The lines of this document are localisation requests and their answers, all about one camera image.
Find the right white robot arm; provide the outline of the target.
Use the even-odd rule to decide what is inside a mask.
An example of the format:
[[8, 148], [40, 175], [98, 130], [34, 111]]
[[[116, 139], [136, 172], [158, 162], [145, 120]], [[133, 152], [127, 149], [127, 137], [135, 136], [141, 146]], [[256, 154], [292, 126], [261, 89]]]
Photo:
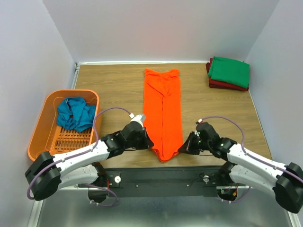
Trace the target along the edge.
[[273, 196], [276, 202], [291, 213], [303, 206], [303, 170], [296, 163], [286, 165], [258, 155], [230, 138], [220, 137], [212, 125], [199, 121], [180, 153], [199, 155], [205, 150], [225, 160], [221, 175], [227, 181], [240, 183]]

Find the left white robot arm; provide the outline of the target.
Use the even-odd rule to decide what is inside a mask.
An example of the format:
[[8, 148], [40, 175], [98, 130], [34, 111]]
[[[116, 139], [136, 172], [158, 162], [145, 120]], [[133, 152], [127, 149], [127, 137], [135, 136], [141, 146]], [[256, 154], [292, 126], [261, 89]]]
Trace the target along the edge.
[[86, 147], [58, 155], [43, 152], [25, 172], [28, 182], [27, 198], [44, 200], [59, 189], [63, 177], [72, 171], [119, 156], [130, 148], [144, 150], [153, 145], [146, 127], [131, 121], [122, 130], [103, 136]]

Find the orange t shirt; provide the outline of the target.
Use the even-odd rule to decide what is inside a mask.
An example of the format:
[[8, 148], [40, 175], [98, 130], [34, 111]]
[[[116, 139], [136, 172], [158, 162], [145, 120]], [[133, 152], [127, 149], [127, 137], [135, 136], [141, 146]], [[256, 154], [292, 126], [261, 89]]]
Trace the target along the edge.
[[154, 146], [152, 151], [161, 162], [178, 154], [183, 144], [181, 90], [179, 70], [144, 71], [144, 126]]

